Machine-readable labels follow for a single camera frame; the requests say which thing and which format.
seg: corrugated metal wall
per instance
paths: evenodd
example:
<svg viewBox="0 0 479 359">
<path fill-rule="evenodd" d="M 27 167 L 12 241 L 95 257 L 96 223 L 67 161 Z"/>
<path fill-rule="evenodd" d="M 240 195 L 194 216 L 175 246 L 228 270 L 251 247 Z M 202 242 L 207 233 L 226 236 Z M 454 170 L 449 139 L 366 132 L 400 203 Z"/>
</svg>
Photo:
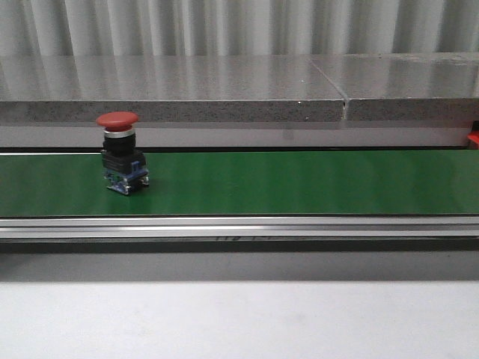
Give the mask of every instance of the corrugated metal wall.
<svg viewBox="0 0 479 359">
<path fill-rule="evenodd" d="M 0 55 L 470 52 L 479 0 L 0 0 Z"/>
</svg>

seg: red button cap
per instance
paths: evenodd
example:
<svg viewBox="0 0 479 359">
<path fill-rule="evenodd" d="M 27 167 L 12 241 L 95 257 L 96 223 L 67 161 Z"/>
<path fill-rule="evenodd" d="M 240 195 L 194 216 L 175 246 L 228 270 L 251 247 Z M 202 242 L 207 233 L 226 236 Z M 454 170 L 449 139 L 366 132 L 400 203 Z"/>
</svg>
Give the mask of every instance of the red button cap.
<svg viewBox="0 0 479 359">
<path fill-rule="evenodd" d="M 97 124 L 106 128 L 109 132 L 123 132 L 132 128 L 138 121 L 138 115 L 133 112 L 109 112 L 97 118 Z"/>
</svg>

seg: aluminum rail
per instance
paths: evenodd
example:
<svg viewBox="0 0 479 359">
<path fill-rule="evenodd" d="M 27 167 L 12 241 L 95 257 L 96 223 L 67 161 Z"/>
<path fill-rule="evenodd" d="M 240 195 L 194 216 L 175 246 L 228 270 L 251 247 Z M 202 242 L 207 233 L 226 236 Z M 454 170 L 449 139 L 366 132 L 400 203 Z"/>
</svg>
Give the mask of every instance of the aluminum rail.
<svg viewBox="0 0 479 359">
<path fill-rule="evenodd" d="M 1 219 L 0 241 L 201 237 L 479 238 L 479 216 L 236 216 Z"/>
</svg>

